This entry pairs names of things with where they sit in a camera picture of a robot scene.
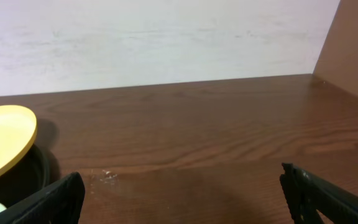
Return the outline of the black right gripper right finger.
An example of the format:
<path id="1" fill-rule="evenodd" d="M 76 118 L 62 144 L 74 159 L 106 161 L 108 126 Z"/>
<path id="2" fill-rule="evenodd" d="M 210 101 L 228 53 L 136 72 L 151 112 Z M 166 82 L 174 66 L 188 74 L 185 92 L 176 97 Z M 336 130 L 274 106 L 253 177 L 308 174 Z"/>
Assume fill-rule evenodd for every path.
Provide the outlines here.
<path id="1" fill-rule="evenodd" d="M 322 223 L 321 214 L 333 223 L 358 224 L 358 196 L 291 163 L 282 167 L 280 184 L 295 224 Z"/>

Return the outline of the black round tray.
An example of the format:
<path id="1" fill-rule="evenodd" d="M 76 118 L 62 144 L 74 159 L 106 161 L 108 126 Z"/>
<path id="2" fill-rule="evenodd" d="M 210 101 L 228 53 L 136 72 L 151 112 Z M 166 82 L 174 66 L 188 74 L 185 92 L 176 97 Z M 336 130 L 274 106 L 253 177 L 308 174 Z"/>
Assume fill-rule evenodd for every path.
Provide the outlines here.
<path id="1" fill-rule="evenodd" d="M 46 153 L 33 145 L 28 153 L 0 176 L 0 203 L 10 207 L 50 183 L 50 164 Z"/>

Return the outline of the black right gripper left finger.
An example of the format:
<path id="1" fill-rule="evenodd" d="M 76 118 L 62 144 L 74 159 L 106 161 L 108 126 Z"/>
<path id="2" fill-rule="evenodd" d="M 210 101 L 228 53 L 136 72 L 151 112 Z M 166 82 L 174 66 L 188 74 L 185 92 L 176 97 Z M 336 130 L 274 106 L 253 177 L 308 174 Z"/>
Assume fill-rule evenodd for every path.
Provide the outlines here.
<path id="1" fill-rule="evenodd" d="M 0 224 L 77 224 L 84 198 L 83 179 L 72 172 L 0 212 Z"/>

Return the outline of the yellow plate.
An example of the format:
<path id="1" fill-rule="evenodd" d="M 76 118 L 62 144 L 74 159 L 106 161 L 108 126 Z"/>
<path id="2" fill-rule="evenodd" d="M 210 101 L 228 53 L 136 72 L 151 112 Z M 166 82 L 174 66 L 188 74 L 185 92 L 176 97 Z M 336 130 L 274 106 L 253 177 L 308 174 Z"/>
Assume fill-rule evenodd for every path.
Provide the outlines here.
<path id="1" fill-rule="evenodd" d="M 13 168 L 32 147 L 37 136 L 37 117 L 19 105 L 0 106 L 0 176 Z"/>

